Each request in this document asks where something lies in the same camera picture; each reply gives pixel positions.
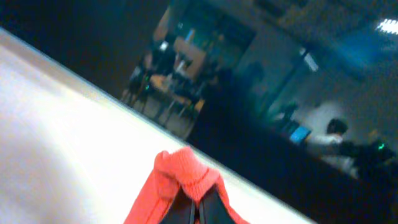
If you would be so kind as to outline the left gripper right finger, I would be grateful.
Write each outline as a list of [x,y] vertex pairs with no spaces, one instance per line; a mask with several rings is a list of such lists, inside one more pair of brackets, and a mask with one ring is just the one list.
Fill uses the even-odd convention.
[[216,187],[204,195],[199,206],[200,224],[235,224],[224,206]]

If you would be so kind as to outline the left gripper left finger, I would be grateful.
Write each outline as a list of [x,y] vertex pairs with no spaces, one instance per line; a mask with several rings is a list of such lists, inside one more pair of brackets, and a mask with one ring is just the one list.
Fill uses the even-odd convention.
[[194,224],[195,202],[180,189],[160,224]]

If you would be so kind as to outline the red soccer print t-shirt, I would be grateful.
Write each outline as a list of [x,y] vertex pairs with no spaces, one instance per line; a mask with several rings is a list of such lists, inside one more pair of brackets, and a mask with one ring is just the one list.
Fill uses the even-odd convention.
[[125,219],[125,224],[160,223],[168,212],[178,191],[182,189],[196,205],[195,222],[199,221],[199,206],[204,195],[216,187],[227,212],[235,223],[245,224],[229,204],[229,197],[221,174],[201,163],[190,147],[169,153],[162,151],[155,157],[154,168]]

